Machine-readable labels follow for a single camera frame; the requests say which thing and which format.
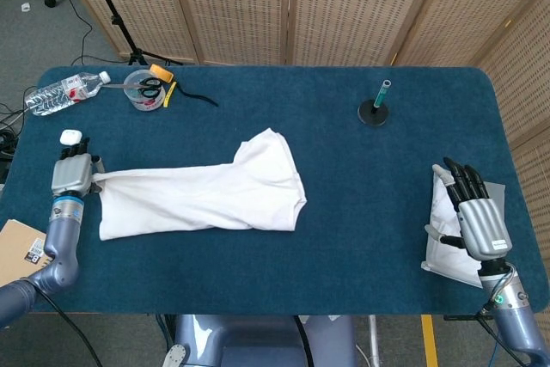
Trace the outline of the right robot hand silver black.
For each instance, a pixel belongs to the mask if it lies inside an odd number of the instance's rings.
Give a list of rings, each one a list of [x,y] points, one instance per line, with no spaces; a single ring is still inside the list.
[[[460,234],[445,235],[429,225],[425,228],[437,242],[464,249],[477,261],[504,260],[512,243],[503,214],[489,196],[485,182],[470,165],[445,157],[445,165],[432,166],[435,176],[443,183],[458,220]]]

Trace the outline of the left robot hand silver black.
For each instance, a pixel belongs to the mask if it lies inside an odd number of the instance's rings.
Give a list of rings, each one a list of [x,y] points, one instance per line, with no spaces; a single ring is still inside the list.
[[[105,173],[100,156],[88,152],[89,138],[80,143],[64,147],[54,165],[51,190],[54,197],[64,194],[82,198],[88,193],[98,193],[100,189],[93,183],[93,174]]]

